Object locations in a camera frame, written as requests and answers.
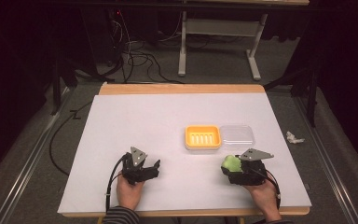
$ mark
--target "striped sleeve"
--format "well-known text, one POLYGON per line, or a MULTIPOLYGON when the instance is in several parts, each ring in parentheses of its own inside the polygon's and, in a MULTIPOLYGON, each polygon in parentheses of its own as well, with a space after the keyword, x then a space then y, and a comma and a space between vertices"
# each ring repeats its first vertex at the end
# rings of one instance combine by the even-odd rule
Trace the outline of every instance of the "striped sleeve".
POLYGON ((139 216, 129 208, 111 207, 103 218, 103 223, 139 224, 139 216))

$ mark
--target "hand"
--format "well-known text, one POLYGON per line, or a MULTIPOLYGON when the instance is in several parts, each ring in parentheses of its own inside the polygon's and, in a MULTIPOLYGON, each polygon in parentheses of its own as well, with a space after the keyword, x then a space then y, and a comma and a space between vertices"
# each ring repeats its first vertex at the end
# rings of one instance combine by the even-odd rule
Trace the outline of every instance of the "hand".
POLYGON ((262 185, 243 186, 251 193, 255 205, 261 210, 267 222, 282 219, 277 208, 276 189, 267 179, 262 185))
POLYGON ((117 178, 116 194, 118 205, 135 210, 139 201, 141 201, 142 187, 145 182, 139 182, 135 185, 131 185, 127 179, 124 178, 121 172, 117 178))

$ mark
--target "wire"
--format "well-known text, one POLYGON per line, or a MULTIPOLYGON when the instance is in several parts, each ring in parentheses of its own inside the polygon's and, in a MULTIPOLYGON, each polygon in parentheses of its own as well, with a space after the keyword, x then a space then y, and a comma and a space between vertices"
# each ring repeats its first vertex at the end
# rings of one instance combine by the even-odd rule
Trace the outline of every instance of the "wire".
POLYGON ((60 129, 63 127, 63 125, 65 125, 69 119, 74 119, 76 117, 77 112, 79 112, 80 110, 82 110, 83 108, 85 108, 86 106, 90 105, 92 103, 92 101, 86 103, 85 105, 82 105, 80 108, 78 108, 78 110, 71 110, 71 112, 74 112, 74 114, 72 114, 71 116, 69 116, 61 125, 60 127, 58 127, 58 129, 54 132, 53 136, 51 137, 50 143, 48 145, 48 154, 50 156, 50 160, 53 163, 53 165, 64 175, 69 176, 69 173, 64 171, 58 164, 57 162, 54 160, 53 158, 53 153, 52 153, 52 145, 53 145, 53 141, 55 136, 57 135, 57 133, 60 131, 60 129))
POLYGON ((111 37, 111 39, 112 39, 112 43, 115 44, 115 39, 114 39, 114 37, 116 36, 116 32, 117 32, 118 28, 120 28, 120 39, 118 40, 118 43, 120 43, 121 40, 123 39, 123 28, 121 27, 121 24, 120 24, 119 22, 117 22, 117 21, 111 21, 111 22, 116 25, 116 30, 115 30, 115 31, 112 30, 113 34, 110 35, 110 37, 111 37))
POLYGON ((127 42, 126 44, 130 44, 130 43, 131 43, 131 51, 137 51, 138 49, 142 49, 145 46, 146 42, 143 40, 132 40, 132 41, 127 42), (133 44, 136 44, 136 43, 141 43, 141 46, 134 49, 133 44))
POLYGON ((261 174, 261 173, 258 172, 257 170, 254 170, 254 169, 251 169, 251 170, 252 170, 253 172, 257 173, 258 175, 263 176, 265 179, 267 179, 269 182, 271 182, 272 185, 275 187, 275 189, 276 189, 276 191, 277 191, 277 193, 276 193, 277 208, 279 209, 280 206, 281 206, 281 191, 280 191, 280 189, 279 189, 278 182, 277 182, 276 178, 274 177, 274 175, 273 175, 270 171, 265 170, 266 172, 268 172, 268 173, 272 176, 273 179, 271 179, 271 178, 269 178, 268 176, 261 174))
POLYGON ((177 35, 171 39, 167 39, 167 40, 164 40, 164 41, 160 41, 159 44, 160 45, 164 45, 164 46, 168 46, 168 47, 175 47, 175 46, 179 46, 181 45, 181 40, 179 38, 177 38, 178 36, 180 35, 177 35))
MULTIPOLYGON (((66 60, 69 64, 71 64, 73 67, 80 67, 80 69, 82 70, 82 66, 80 66, 78 63, 76 63, 76 62, 74 62, 74 61, 72 61, 72 60, 70 60, 70 59, 68 59, 68 58, 65 58, 65 60, 66 60)), ((119 56, 119 57, 118 57, 118 60, 117 60, 117 62, 116 62, 115 67, 112 68, 112 69, 110 69, 109 71, 103 73, 103 74, 99 74, 99 73, 96 73, 96 72, 90 71, 90 70, 84 71, 84 72, 86 72, 87 75, 89 75, 89 76, 91 76, 91 77, 93 77, 93 78, 96 78, 96 79, 98 79, 98 80, 100 80, 100 81, 114 82, 115 79, 114 79, 114 78, 109 78, 108 76, 113 75, 113 74, 114 74, 116 71, 118 71, 118 69, 120 69, 122 66, 123 66, 123 59, 122 59, 121 56, 119 56)), ((76 74, 77 77, 89 78, 89 77, 85 77, 85 76, 83 76, 83 75, 78 74, 77 71, 75 71, 75 74, 76 74)))
POLYGON ((244 36, 221 36, 221 35, 189 35, 189 39, 193 39, 195 42, 203 42, 201 46, 199 47, 192 47, 190 44, 186 44, 186 46, 190 49, 203 49, 208 45, 213 44, 229 44, 229 43, 235 43, 240 42, 244 39, 244 36))
POLYGON ((142 64, 145 64, 146 61, 151 62, 151 64, 149 64, 149 66, 146 69, 146 74, 147 76, 154 82, 160 82, 160 83, 164 83, 164 82, 169 82, 169 83, 179 83, 179 84, 185 84, 181 81, 177 81, 177 80, 172 80, 172 79, 167 79, 165 76, 163 76, 161 74, 161 66, 159 65, 156 57, 153 54, 149 54, 149 53, 143 53, 143 52, 136 52, 136 54, 134 54, 135 56, 131 56, 132 59, 135 57, 142 57, 145 59, 145 61, 142 64), (158 75, 163 79, 163 81, 157 81, 155 79, 153 79, 150 75, 149 75, 149 70, 151 68, 151 66, 153 64, 156 64, 156 66, 158 67, 158 75))
POLYGON ((129 55, 131 55, 131 39, 130 39, 130 33, 129 33, 129 30, 127 29, 126 22, 124 21, 123 13, 121 12, 121 10, 119 10, 118 12, 120 13, 121 20, 123 21, 124 29, 126 30, 126 34, 127 34, 127 38, 128 38, 128 43, 129 43, 129 55))
POLYGON ((126 157, 127 157, 127 153, 124 154, 124 155, 120 158, 120 160, 118 160, 118 162, 117 162, 116 165, 115 165, 115 168, 113 168, 112 174, 111 174, 110 177, 109 177, 109 182, 108 182, 108 184, 107 184, 107 189, 106 189, 106 203, 105 203, 105 205, 106 205, 106 212, 107 212, 107 210, 109 210, 109 207, 110 207, 110 191, 111 191, 111 189, 112 189, 112 183, 113 183, 113 181, 116 179, 116 177, 119 176, 119 175, 117 175, 117 176, 113 177, 113 175, 115 174, 118 165, 119 165, 122 161, 124 161, 124 159, 125 159, 126 157))
POLYGON ((179 20, 178 20, 178 23, 176 24, 176 28, 175 28, 175 31, 173 31, 172 35, 170 37, 167 37, 165 39, 160 39, 159 42, 163 42, 163 41, 167 41, 167 40, 171 40, 171 39, 174 39, 176 38, 177 35, 176 32, 179 30, 179 26, 180 26, 180 22, 182 21, 182 12, 179 12, 179 20))
POLYGON ((132 71, 133 71, 133 67, 134 67, 134 65, 133 65, 133 58, 132 58, 132 56, 130 57, 130 58, 128 58, 127 59, 127 63, 128 63, 128 61, 129 60, 131 60, 132 61, 132 63, 131 63, 131 70, 130 70, 130 73, 129 73, 129 75, 126 77, 126 75, 125 75, 125 73, 124 73, 124 67, 123 68, 121 68, 121 70, 122 70, 122 73, 123 73, 123 78, 124 78, 124 81, 123 81, 123 83, 124 84, 127 84, 128 83, 128 81, 129 81, 129 79, 130 79, 130 77, 131 77, 131 75, 132 75, 132 71))

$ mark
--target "orange tray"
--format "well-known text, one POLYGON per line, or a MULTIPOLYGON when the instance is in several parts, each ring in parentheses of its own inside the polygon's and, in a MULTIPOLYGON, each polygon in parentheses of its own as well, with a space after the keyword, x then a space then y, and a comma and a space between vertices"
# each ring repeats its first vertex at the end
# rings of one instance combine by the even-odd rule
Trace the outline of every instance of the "orange tray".
POLYGON ((214 125, 187 126, 185 136, 189 150, 218 149, 222 145, 219 128, 214 125))

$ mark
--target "black cable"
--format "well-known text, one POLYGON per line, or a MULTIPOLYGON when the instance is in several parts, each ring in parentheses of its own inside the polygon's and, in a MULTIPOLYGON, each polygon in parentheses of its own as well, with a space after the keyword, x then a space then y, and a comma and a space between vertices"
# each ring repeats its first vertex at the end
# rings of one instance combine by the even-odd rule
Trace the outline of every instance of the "black cable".
POLYGON ((203 49, 203 48, 205 48, 206 46, 208 46, 208 44, 209 44, 210 41, 211 41, 211 37, 210 37, 209 35, 191 35, 191 37, 193 37, 193 38, 195 38, 195 37, 198 37, 198 38, 204 37, 203 40, 205 40, 205 43, 203 43, 203 45, 200 46, 200 47, 192 47, 192 46, 186 44, 186 47, 188 47, 188 48, 190 48, 190 49, 203 49))
MULTIPOLYGON (((255 172, 256 174, 263 176, 265 179, 267 179, 267 181, 271 182, 272 185, 275 187, 275 189, 276 189, 276 191, 277 191, 277 192, 276 192, 277 208, 279 209, 280 206, 281 206, 281 191, 280 191, 280 189, 279 189, 278 181, 277 181, 277 179, 275 178, 275 176, 274 176, 270 171, 268 171, 268 170, 265 170, 265 171, 268 172, 268 173, 272 176, 273 179, 269 178, 269 177, 266 176, 266 175, 261 174, 261 173, 258 172, 257 170, 254 170, 254 169, 251 169, 251 170, 252 170, 253 172, 255 172)), ((266 220, 265 220, 265 219, 262 219, 262 220, 260 220, 260 221, 255 222, 254 224, 262 224, 262 223, 266 223, 266 220)))
POLYGON ((147 58, 147 60, 148 61, 150 61, 150 65, 147 67, 147 69, 146 69, 146 75, 150 78, 150 80, 152 80, 152 81, 154 81, 154 82, 159 82, 158 80, 155 80, 155 79, 153 79, 151 76, 150 76, 150 74, 149 74, 149 70, 150 70, 150 68, 153 66, 153 61, 152 60, 150 60, 149 59, 149 57, 147 57, 147 55, 146 55, 146 58, 147 58))
POLYGON ((142 62, 140 62, 140 63, 135 63, 135 61, 132 60, 132 63, 130 64, 130 62, 128 62, 128 64, 138 67, 138 66, 142 66, 142 65, 144 65, 144 64, 146 64, 147 62, 150 61, 150 59, 147 57, 147 55, 144 55, 141 51, 134 51, 133 50, 132 52, 134 52, 134 53, 131 54, 132 58, 143 58, 144 60, 142 62))
MULTIPOLYGON (((105 72, 103 74, 99 74, 98 72, 95 72, 95 71, 84 71, 84 72, 86 72, 87 75, 91 76, 91 78, 96 78, 96 79, 98 79, 100 81, 114 82, 115 80, 113 78, 109 78, 108 76, 113 75, 115 72, 117 72, 124 65, 124 60, 123 60, 123 58, 121 56, 121 51, 122 51, 121 47, 123 46, 123 39, 122 39, 123 30, 122 30, 122 27, 121 27, 120 23, 118 21, 114 20, 113 16, 111 15, 111 11, 106 9, 105 10, 105 16, 106 16, 106 19, 107 19, 107 22, 108 22, 107 25, 109 26, 109 29, 108 29, 109 36, 110 36, 110 39, 112 41, 112 47, 114 49, 113 50, 113 56, 114 56, 114 58, 117 58, 115 67, 113 67, 112 69, 110 69, 109 71, 107 71, 107 72, 105 72)), ((82 78, 85 78, 85 79, 89 79, 89 77, 80 75, 78 73, 76 73, 76 76, 77 77, 82 77, 82 78)))
MULTIPOLYGON (((154 56, 153 54, 143 53, 143 52, 141 52, 141 51, 137 51, 137 52, 135 52, 135 54, 132 54, 131 52, 125 52, 125 53, 127 53, 127 54, 130 55, 130 59, 131 59, 131 61, 132 61, 132 63, 130 63, 130 65, 131 65, 131 72, 132 72, 132 69, 133 69, 134 66, 144 65, 147 61, 150 61, 151 64, 147 67, 146 72, 147 72, 147 76, 148 76, 152 81, 154 81, 154 82, 159 82, 159 83, 168 82, 168 83, 185 84, 185 83, 183 83, 183 82, 181 82, 181 81, 167 79, 165 76, 163 76, 163 75, 161 74, 161 66, 159 65, 157 59, 155 58, 155 56, 154 56), (134 62, 133 62, 133 59, 134 59, 135 57, 145 58, 145 61, 142 62, 141 64, 136 64, 136 65, 135 65, 134 62), (158 67, 158 75, 159 75, 162 79, 164 79, 164 81, 156 81, 155 79, 153 79, 153 78, 148 74, 150 67, 151 67, 154 63, 155 63, 155 64, 157 65, 157 67, 158 67)), ((129 82, 129 78, 130 78, 130 76, 128 76, 128 77, 125 79, 124 83, 128 83, 128 82, 129 82)))
POLYGON ((137 51, 137 50, 143 49, 145 47, 145 41, 143 41, 143 40, 131 40, 131 41, 127 42, 126 45, 131 45, 131 48, 132 48, 131 51, 137 51), (136 44, 136 43, 141 43, 141 46, 134 48, 133 45, 136 44))
POLYGON ((168 46, 168 47, 179 46, 179 45, 181 45, 182 41, 178 37, 180 37, 180 36, 175 36, 175 37, 173 37, 171 39, 167 39, 167 40, 163 40, 163 41, 159 40, 160 42, 158 42, 158 43, 160 45, 164 45, 164 46, 168 46))
POLYGON ((133 57, 132 57, 132 54, 131 54, 131 51, 129 50, 129 55, 130 55, 130 58, 129 59, 131 59, 132 60, 132 63, 131 63, 131 70, 130 70, 130 73, 129 73, 129 75, 126 77, 125 75, 124 75, 124 68, 122 69, 122 71, 123 71, 123 77, 124 77, 124 84, 127 84, 128 83, 128 81, 129 81, 129 79, 130 79, 130 77, 131 77, 131 75, 132 75, 132 71, 133 71, 133 67, 134 67, 134 65, 133 65, 133 57))
MULTIPOLYGON (((79 63, 76 63, 75 61, 72 61, 70 59, 67 59, 65 58, 65 60, 71 65, 73 66, 74 68, 79 68, 79 70, 82 70, 83 72, 85 72, 87 75, 93 77, 93 78, 96 78, 97 80, 100 80, 100 81, 106 81, 106 82, 114 82, 115 79, 114 78, 109 78, 108 76, 110 75, 113 75, 118 69, 120 69, 122 66, 123 66, 123 58, 120 56, 118 57, 118 60, 117 60, 117 63, 115 65, 114 68, 110 69, 109 71, 103 73, 103 74, 99 74, 99 73, 96 73, 94 71, 90 71, 89 69, 86 69, 80 65, 79 63)), ((76 76, 77 77, 82 77, 82 78, 85 78, 85 76, 82 76, 80 74, 78 74, 78 72, 76 72, 76 76)))
POLYGON ((55 136, 57 135, 57 133, 60 131, 60 129, 63 127, 63 125, 65 125, 69 119, 71 118, 74 118, 77 114, 77 112, 79 112, 80 110, 82 110, 83 108, 85 108, 86 106, 90 105, 92 103, 92 101, 86 103, 85 105, 82 105, 80 108, 78 108, 78 110, 74 110, 74 114, 72 114, 71 116, 69 116, 61 125, 60 127, 58 127, 58 129, 54 132, 53 136, 51 137, 51 140, 50 140, 50 143, 48 145, 48 154, 50 156, 50 160, 51 162, 53 163, 53 165, 61 172, 63 173, 64 175, 68 175, 69 176, 69 173, 64 171, 58 164, 57 162, 54 160, 53 158, 53 153, 52 153, 52 145, 53 145, 53 141, 54 141, 54 138, 55 136))
POLYGON ((245 36, 230 36, 230 40, 224 40, 227 37, 222 37, 222 38, 215 38, 215 37, 221 37, 221 35, 211 35, 210 39, 211 44, 230 44, 230 43, 235 43, 235 42, 240 42, 242 41, 245 36))
POLYGON ((124 66, 121 67, 121 73, 123 74, 123 80, 124 80, 123 83, 125 83, 127 78, 126 78, 126 73, 124 72, 124 66))
POLYGON ((116 179, 116 177, 118 177, 118 175, 117 175, 117 176, 115 176, 115 178, 113 178, 113 175, 115 174, 118 165, 126 158, 126 156, 127 156, 127 154, 124 154, 120 158, 120 160, 118 160, 118 162, 115 165, 115 168, 113 168, 112 174, 110 175, 109 183, 107 184, 107 189, 106 189, 106 203, 105 203, 106 212, 109 210, 109 207, 110 207, 110 191, 111 191, 112 183, 116 179))

